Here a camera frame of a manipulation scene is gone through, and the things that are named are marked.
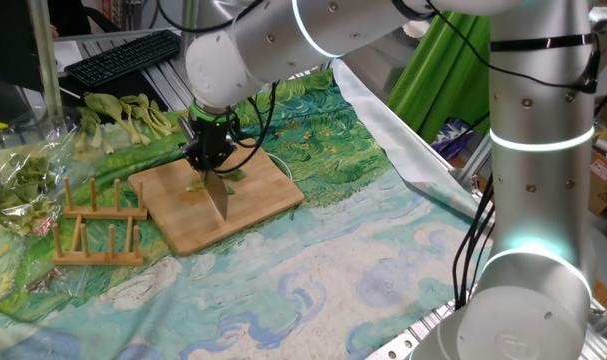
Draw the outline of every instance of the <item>green vegetable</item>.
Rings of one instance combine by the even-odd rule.
[[[107,140],[102,139],[101,145],[103,146],[103,151],[105,151],[107,155],[114,154],[114,148],[112,147],[112,145],[110,145],[109,142],[107,142]]]
[[[247,177],[247,173],[241,169],[238,169],[238,170],[232,171],[231,173],[220,174],[219,176],[223,179],[230,180],[230,181],[241,181]]]
[[[9,178],[0,181],[0,226],[27,235],[42,220],[58,211],[58,204],[44,194],[54,187],[54,174],[44,157],[13,156]]]
[[[155,138],[160,139],[160,136],[157,137],[158,134],[156,134],[156,131],[162,133],[165,136],[172,135],[172,132],[175,130],[172,127],[172,123],[169,120],[167,122],[164,122],[162,120],[160,121],[156,116],[154,116],[155,114],[152,112],[152,108],[156,108],[156,110],[159,109],[159,106],[156,101],[152,101],[152,108],[150,108],[150,101],[145,94],[139,94],[139,96],[124,96],[121,98],[121,101],[127,104],[138,105],[138,107],[132,106],[132,113],[134,114],[134,117],[146,123]]]
[[[197,192],[200,190],[204,190],[205,189],[205,181],[201,180],[201,179],[196,179],[194,181],[191,181],[189,184],[187,184],[187,187],[185,188],[186,191],[189,192]]]
[[[141,137],[132,124],[126,125],[121,119],[123,107],[119,99],[108,94],[85,93],[85,103],[93,111],[113,118],[125,131],[132,136],[132,144],[140,144]]]
[[[81,154],[85,152],[85,131],[80,131],[78,134],[76,134],[75,137],[75,141],[74,141],[74,148],[76,149],[76,152]]]
[[[94,133],[90,145],[95,149],[100,148],[102,140],[101,118],[87,107],[77,107],[76,109],[81,113],[81,131],[85,131],[88,134],[90,132]]]
[[[123,101],[120,101],[120,100],[119,100],[119,106],[127,114],[127,126],[130,129],[130,134],[132,135],[132,144],[140,144],[141,143],[141,134],[139,134],[139,132],[136,131],[136,128],[134,127],[134,123],[132,123],[132,107],[129,104],[127,104]]]

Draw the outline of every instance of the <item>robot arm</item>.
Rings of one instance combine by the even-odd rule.
[[[591,301],[586,237],[594,97],[589,0],[432,0],[490,15],[495,242],[476,295],[413,360],[575,360]],[[216,110],[340,57],[431,12],[426,0],[272,0],[197,38],[186,68],[196,105]]]
[[[475,15],[497,14],[522,0],[434,0]],[[424,0],[266,1],[229,28],[198,37],[186,69],[201,105],[225,108],[265,84],[309,70],[430,13]]]

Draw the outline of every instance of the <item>white cable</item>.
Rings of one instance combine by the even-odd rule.
[[[290,170],[290,167],[287,166],[287,164],[285,163],[285,161],[283,161],[283,159],[281,159],[280,157],[278,157],[278,156],[276,156],[274,154],[270,154],[270,153],[267,153],[267,156],[269,156],[272,159],[280,162],[281,165],[283,165],[283,167],[285,167],[285,170],[287,170],[287,175],[290,177],[290,180],[294,180],[294,177],[292,176],[292,170]]]
[[[68,95],[70,95],[70,96],[74,96],[75,98],[77,98],[77,99],[81,100],[81,97],[80,97],[79,95],[76,95],[75,93],[71,92],[70,90],[63,89],[63,88],[62,88],[62,87],[60,87],[60,86],[59,86],[59,89],[60,89],[61,91],[63,91],[64,93],[66,93],[66,94],[68,94]]]

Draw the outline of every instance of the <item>plastic bag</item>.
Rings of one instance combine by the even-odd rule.
[[[102,149],[87,147],[82,154],[77,153],[77,127],[72,121],[75,110],[65,112],[72,116],[44,118],[30,125],[41,133],[43,128],[49,129],[43,133],[44,140],[0,150],[0,299],[14,288],[24,289],[53,269],[52,263],[45,261],[51,256],[39,252],[38,242],[47,236],[65,206],[62,179],[68,177],[74,189],[86,182],[105,158]],[[13,124],[0,131],[0,138],[11,134],[27,138],[25,134],[31,129],[25,124]],[[50,251],[50,246],[43,248]],[[75,296],[75,289],[84,287],[79,285],[82,277],[75,279],[78,269],[74,275],[59,269],[66,280],[57,279],[50,284],[54,290],[48,291]]]
[[[90,275],[90,266],[51,268],[51,263],[42,265],[42,268],[49,270],[45,271],[45,273],[35,271],[35,275],[29,274],[29,282],[23,286],[25,291],[39,294],[66,294],[74,297],[79,297],[83,294]]]

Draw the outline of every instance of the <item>chopped vegetable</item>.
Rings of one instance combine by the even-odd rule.
[[[205,181],[201,179],[190,181],[190,183],[187,184],[187,187],[185,188],[185,190],[189,192],[197,192],[203,189],[205,189]]]
[[[241,169],[232,171],[231,173],[227,173],[227,174],[219,174],[219,176],[225,180],[230,180],[230,181],[241,181],[243,179],[245,179],[247,177],[247,173]]]
[[[20,236],[27,235],[51,216],[58,204],[45,196],[54,187],[54,175],[44,157],[13,156],[8,164],[12,174],[0,182],[0,225]]]

